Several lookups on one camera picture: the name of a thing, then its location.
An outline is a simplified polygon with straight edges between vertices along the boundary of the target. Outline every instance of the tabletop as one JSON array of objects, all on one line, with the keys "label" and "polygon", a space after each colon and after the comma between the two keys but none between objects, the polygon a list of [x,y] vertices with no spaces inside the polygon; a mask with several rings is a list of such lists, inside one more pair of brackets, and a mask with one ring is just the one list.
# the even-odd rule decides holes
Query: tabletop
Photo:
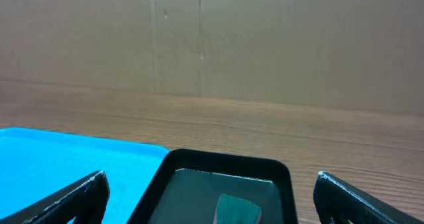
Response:
[{"label": "tabletop", "polygon": [[278,160],[300,223],[321,170],[424,220],[424,116],[0,80],[5,127]]}]

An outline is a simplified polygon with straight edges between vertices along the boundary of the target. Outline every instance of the brown wooden surface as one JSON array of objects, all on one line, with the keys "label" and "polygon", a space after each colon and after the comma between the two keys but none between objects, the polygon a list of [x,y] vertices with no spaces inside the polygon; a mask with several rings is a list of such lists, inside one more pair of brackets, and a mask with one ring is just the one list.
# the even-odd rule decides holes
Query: brown wooden surface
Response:
[{"label": "brown wooden surface", "polygon": [[31,127],[279,160],[300,223],[326,170],[424,219],[424,117],[0,81],[0,127]]}]

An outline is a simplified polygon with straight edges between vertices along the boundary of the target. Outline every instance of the tray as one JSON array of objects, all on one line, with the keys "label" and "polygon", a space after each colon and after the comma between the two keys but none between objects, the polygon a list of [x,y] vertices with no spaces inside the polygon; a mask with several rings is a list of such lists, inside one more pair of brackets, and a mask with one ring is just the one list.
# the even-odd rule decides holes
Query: tray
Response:
[{"label": "tray", "polygon": [[212,223],[221,194],[259,205],[261,224],[297,223],[282,163],[184,149],[165,157],[128,223]]},{"label": "tray", "polygon": [[125,223],[167,153],[151,144],[1,129],[0,219],[104,170],[111,195],[102,223]]}]

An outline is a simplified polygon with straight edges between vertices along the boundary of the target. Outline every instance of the black container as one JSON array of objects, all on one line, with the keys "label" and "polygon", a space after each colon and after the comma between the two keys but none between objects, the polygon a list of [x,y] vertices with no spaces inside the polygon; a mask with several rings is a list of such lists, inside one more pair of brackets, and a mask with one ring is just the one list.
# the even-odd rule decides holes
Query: black container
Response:
[{"label": "black container", "polygon": [[292,181],[284,164],[185,149],[165,157],[128,223],[212,223],[221,194],[259,205],[261,224],[297,223]]}]

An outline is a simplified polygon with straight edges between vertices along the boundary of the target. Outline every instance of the wood grain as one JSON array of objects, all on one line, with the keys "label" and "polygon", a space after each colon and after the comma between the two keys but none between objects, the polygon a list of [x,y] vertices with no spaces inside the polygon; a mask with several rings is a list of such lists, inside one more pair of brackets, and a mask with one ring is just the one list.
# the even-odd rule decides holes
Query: wood grain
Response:
[{"label": "wood grain", "polygon": [[0,127],[31,127],[279,160],[300,223],[326,170],[424,219],[424,117],[0,81]]}]

